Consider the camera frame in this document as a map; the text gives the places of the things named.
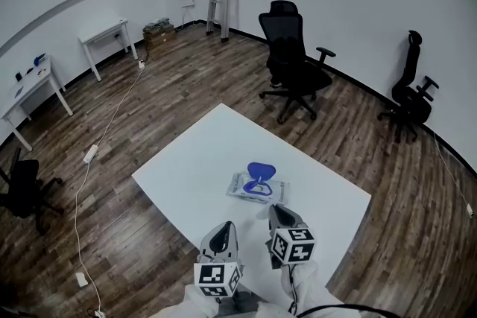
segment white desk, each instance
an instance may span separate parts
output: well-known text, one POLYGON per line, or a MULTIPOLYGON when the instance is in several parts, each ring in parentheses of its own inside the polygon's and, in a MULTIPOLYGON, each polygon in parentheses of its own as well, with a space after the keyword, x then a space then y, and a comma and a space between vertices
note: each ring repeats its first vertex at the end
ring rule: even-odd
POLYGON ((89 51, 89 44, 103 39, 104 37, 114 34, 116 32, 119 32, 121 34, 124 51, 127 53, 127 46, 130 45, 131 51, 133 51, 134 59, 137 60, 136 47, 134 46, 134 43, 129 37, 129 33, 127 32, 127 19, 103 22, 100 25, 95 25, 84 31, 81 31, 78 36, 81 41, 81 44, 83 45, 84 53, 86 54, 86 58, 88 59, 89 65, 91 66, 91 70, 95 73, 98 81, 101 81, 101 77, 99 76, 95 62, 92 59, 91 52, 89 51))
POLYGON ((177 137, 133 174, 158 209, 197 248, 209 231, 231 220, 237 228, 241 283, 269 302, 291 300, 272 270, 265 242, 262 204, 226 196, 234 172, 250 162, 277 169, 273 179, 290 182, 288 207, 300 214, 318 239, 314 259, 326 284, 340 264, 371 196, 267 130, 221 104, 177 137))
MULTIPOLYGON (((68 104, 60 93, 60 85, 58 83, 57 75, 54 71, 54 66, 51 64, 51 58, 48 55, 45 57, 45 60, 39 66, 34 67, 30 73, 23 76, 21 81, 17 82, 10 88, 5 101, 4 109, 1 113, 1 119, 6 121, 12 127, 13 134, 16 135, 16 137, 21 143, 23 143, 28 151, 32 151, 33 148, 28 142, 26 142, 20 132, 16 129, 16 126, 11 122, 9 115, 13 109, 19 107, 31 121, 31 117, 22 107, 22 102, 30 97, 30 95, 32 95, 35 90, 40 88, 41 85, 48 81, 68 114, 73 115, 72 110, 69 108, 68 104)), ((61 86, 61 89, 63 89, 64 92, 66 91, 64 85, 61 86)))

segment wooden floor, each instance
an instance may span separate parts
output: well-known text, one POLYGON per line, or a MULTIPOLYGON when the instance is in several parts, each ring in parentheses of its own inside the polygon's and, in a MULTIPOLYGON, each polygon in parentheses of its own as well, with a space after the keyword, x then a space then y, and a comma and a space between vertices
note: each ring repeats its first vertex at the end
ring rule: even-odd
MULTIPOLYGON (((169 44, 167 51, 151 55, 79 196, 83 260, 108 318, 148 317, 179 302, 183 286, 192 282, 196 249, 131 174, 220 102, 372 195, 328 284, 333 294, 403 317, 463 316, 477 297, 476 222, 469 219, 431 136, 419 130, 412 144, 405 133, 403 143, 395 144, 394 130, 376 120, 382 103, 334 75, 333 84, 318 93, 316 121, 295 108, 280 126, 276 119, 284 100, 258 97, 270 78, 267 46, 235 34, 221 44, 218 34, 206 37, 202 25, 179 32, 169 44)), ((32 217, 20 220, 0 210, 0 302, 10 299, 12 307, 58 318, 86 317, 86 309, 96 307, 92 286, 80 290, 75 279, 81 271, 73 229, 75 192, 86 170, 84 154, 101 137, 138 72, 129 55, 115 60, 100 68, 100 83, 88 74, 68 89, 71 118, 55 98, 22 128, 34 146, 33 153, 23 150, 23 158, 40 161, 42 179, 64 179, 48 200, 66 213, 45 213, 51 228, 42 238, 32 217)), ((0 153, 3 168, 18 146, 11 140, 0 153)), ((477 209, 476 180, 441 150, 477 209)))

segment black cable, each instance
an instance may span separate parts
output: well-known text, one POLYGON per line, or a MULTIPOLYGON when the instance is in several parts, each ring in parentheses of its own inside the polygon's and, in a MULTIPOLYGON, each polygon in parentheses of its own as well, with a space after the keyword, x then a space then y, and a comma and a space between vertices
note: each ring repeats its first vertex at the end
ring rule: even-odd
POLYGON ((308 309, 300 314, 297 315, 297 318, 303 318, 304 316, 307 316, 311 313, 314 313, 319 310, 327 309, 327 308, 343 308, 343 309, 350 309, 350 310, 360 310, 360 311, 369 311, 371 313, 377 313, 383 316, 384 318, 400 318, 399 315, 395 313, 391 313, 390 311, 386 310, 381 310, 381 309, 375 309, 375 308, 370 308, 369 306, 363 306, 363 305, 354 305, 354 304, 343 304, 343 305, 323 305, 323 306, 317 306, 316 308, 311 308, 308 309))
POLYGON ((291 293, 293 294, 293 302, 291 303, 290 308, 288 309, 288 312, 293 315, 297 313, 297 309, 298 309, 298 294, 297 294, 297 290, 295 289, 295 284, 293 282, 293 270, 295 269, 295 267, 296 265, 294 265, 293 267, 290 267, 290 265, 288 266, 288 274, 290 275, 291 293))

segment office chair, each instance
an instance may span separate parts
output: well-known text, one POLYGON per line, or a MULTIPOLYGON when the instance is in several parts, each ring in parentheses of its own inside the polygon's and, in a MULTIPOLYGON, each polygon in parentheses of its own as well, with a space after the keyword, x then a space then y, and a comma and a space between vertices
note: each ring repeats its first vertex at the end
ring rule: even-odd
MULTIPOLYGON (((305 45, 303 44, 303 18, 298 13, 297 6, 291 1, 276 0, 271 2, 270 12, 259 16, 260 25, 267 38, 270 48, 270 57, 267 67, 271 73, 272 90, 261 92, 260 98, 266 95, 287 97, 278 117, 278 123, 284 122, 286 111, 293 101, 310 112, 312 120, 316 119, 316 112, 303 99, 311 95, 316 99, 316 91, 327 87, 332 79, 320 66, 306 61, 305 45)), ((320 64, 325 57, 334 57, 336 54, 325 49, 317 48, 321 52, 320 64)))
POLYGON ((10 209, 14 216, 27 218, 35 214, 37 231, 44 235, 46 230, 41 227, 40 216, 41 206, 45 206, 58 214, 63 214, 64 210, 55 208, 44 201, 46 192, 56 182, 62 184, 61 178, 53 178, 45 187, 41 188, 43 181, 37 179, 40 164, 37 160, 19 160, 20 149, 16 149, 10 167, 10 178, 0 168, 0 176, 8 184, 8 193, 0 194, 0 206, 10 209))
POLYGON ((409 87, 416 77, 417 61, 419 60, 420 45, 423 42, 423 38, 418 32, 409 31, 408 39, 409 50, 404 73, 402 73, 402 77, 392 89, 392 97, 399 105, 390 106, 388 107, 388 109, 391 109, 390 112, 381 112, 378 115, 380 121, 382 117, 388 117, 391 122, 397 124, 396 143, 401 142, 401 132, 404 126, 414 134, 412 141, 416 141, 417 133, 412 126, 412 122, 418 124, 426 122, 432 108, 424 98, 430 101, 434 100, 426 90, 431 85, 439 89, 439 85, 427 76, 424 77, 426 79, 424 87, 416 86, 417 92, 409 87))

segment chair base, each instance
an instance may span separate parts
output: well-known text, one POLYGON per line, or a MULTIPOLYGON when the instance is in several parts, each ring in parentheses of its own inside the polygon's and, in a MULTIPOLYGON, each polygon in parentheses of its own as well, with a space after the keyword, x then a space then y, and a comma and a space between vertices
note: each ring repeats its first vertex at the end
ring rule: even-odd
MULTIPOLYGON (((49 191, 49 189, 52 187, 54 183, 62 184, 63 180, 61 178, 53 178, 52 180, 50 180, 45 185, 45 187, 43 187, 41 191, 39 192, 39 197, 35 204, 35 221, 37 224, 37 231, 41 234, 41 236, 43 236, 47 232, 47 229, 42 228, 41 221, 40 221, 41 214, 42 214, 41 206, 45 206, 46 208, 49 208, 50 210, 58 214, 63 214, 65 212, 64 209, 53 207, 51 204, 44 201, 44 197, 46 193, 49 191)), ((43 184, 43 181, 41 179, 37 180, 37 185, 41 186, 42 184, 43 184)))
POLYGON ((411 133, 414 134, 414 137, 412 137, 412 141, 416 142, 417 133, 414 127, 412 126, 412 119, 408 113, 402 112, 400 110, 391 109, 390 112, 379 113, 378 120, 381 121, 382 117, 389 118, 391 122, 397 125, 396 133, 394 135, 394 141, 396 143, 401 142, 401 132, 404 126, 406 126, 409 129, 409 131, 411 131, 411 133))
MULTIPOLYGON (((291 103, 293 101, 298 102, 301 106, 303 106, 305 109, 307 109, 310 112, 310 119, 314 121, 316 119, 316 112, 313 110, 313 108, 303 99, 303 96, 301 95, 296 95, 293 92, 290 92, 289 90, 270 90, 266 92, 261 92, 259 94, 260 98, 265 98, 266 95, 276 95, 278 97, 287 97, 288 99, 286 100, 286 104, 283 107, 282 111, 280 112, 277 122, 278 124, 283 124, 285 122, 285 114, 290 107, 291 103)), ((316 92, 310 93, 312 96, 312 101, 316 100, 316 92)))

